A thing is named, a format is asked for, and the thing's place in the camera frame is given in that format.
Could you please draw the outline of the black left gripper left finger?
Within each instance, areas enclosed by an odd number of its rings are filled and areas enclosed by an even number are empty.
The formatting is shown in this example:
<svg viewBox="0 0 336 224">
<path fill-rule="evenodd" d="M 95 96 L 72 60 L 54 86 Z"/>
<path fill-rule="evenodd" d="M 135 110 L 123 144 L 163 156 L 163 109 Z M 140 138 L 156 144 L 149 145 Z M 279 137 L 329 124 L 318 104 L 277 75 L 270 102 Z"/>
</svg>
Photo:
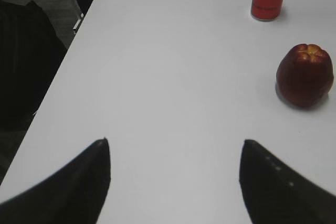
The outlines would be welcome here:
<svg viewBox="0 0 336 224">
<path fill-rule="evenodd" d="M 110 172 L 109 143 L 96 140 L 42 182 L 1 203 L 1 223 L 96 223 Z"/>
</svg>

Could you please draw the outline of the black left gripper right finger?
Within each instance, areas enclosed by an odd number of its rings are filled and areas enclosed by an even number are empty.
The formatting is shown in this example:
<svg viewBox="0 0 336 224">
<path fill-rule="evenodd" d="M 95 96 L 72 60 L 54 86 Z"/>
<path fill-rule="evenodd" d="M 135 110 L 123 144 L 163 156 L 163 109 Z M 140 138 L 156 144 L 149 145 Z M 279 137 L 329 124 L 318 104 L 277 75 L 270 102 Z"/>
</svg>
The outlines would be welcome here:
<svg viewBox="0 0 336 224">
<path fill-rule="evenodd" d="M 245 140 L 239 183 L 252 223 L 335 223 L 335 195 Z"/>
</svg>

